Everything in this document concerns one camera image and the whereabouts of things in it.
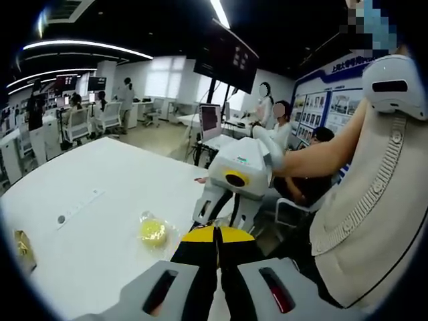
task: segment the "yellow object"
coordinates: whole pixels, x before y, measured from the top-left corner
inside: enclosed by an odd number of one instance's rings
[[[146,219],[141,223],[141,239],[148,245],[158,247],[167,241],[167,229],[165,225],[156,219]]]
[[[223,243],[254,241],[254,237],[252,237],[250,234],[241,229],[234,229],[232,227],[222,226],[220,227],[220,230],[221,236],[223,238]]]
[[[240,172],[237,172],[237,171],[225,171],[225,177],[227,175],[239,177],[245,183],[245,185],[248,185],[248,183],[249,183],[249,178],[246,175],[244,175],[244,174],[242,174]]]
[[[207,226],[200,229],[194,229],[186,234],[182,242],[212,243],[214,226]]]

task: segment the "television screen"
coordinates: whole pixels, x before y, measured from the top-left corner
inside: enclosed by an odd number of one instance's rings
[[[78,78],[77,76],[60,76],[56,78],[53,88],[56,96],[61,96],[62,92],[67,92],[76,89]]]
[[[258,62],[259,56],[248,45],[213,19],[193,71],[250,94]]]
[[[106,89],[107,78],[105,77],[89,77],[88,91],[99,92]]]

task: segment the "monitor screen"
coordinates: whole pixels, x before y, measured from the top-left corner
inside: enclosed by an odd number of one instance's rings
[[[56,96],[61,96],[62,92],[73,91],[76,89],[77,76],[60,76],[56,78],[54,90]]]
[[[200,104],[199,119],[203,141],[221,134],[221,108],[220,105]]]
[[[250,94],[259,56],[215,19],[211,22],[202,44],[194,72]]]
[[[89,77],[88,91],[99,92],[106,89],[107,78],[105,77]]]

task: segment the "white shirt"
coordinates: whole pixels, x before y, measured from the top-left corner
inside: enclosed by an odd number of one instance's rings
[[[118,101],[122,102],[120,110],[131,110],[132,103],[135,97],[134,89],[129,89],[129,86],[126,85],[119,91]]]
[[[270,96],[264,98],[261,104],[257,107],[257,116],[260,119],[260,124],[266,129],[272,128],[272,125],[268,126],[268,122],[272,122],[272,107],[274,107],[274,105],[272,104]]]
[[[269,136],[276,144],[278,144],[282,150],[286,150],[288,147],[288,137],[292,131],[292,125],[288,122],[280,127],[280,124],[276,123],[274,129],[269,130]]]

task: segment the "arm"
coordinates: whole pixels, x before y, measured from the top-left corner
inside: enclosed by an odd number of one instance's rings
[[[285,178],[288,190],[293,195],[293,201],[296,204],[302,204],[305,202],[305,195],[302,194],[302,192],[299,190],[299,188],[294,184],[291,177]]]
[[[280,177],[323,177],[337,173],[354,156],[367,104],[365,98],[361,100],[354,116],[342,132],[330,142],[322,142],[302,150],[286,153],[284,170],[274,171],[274,175]]]

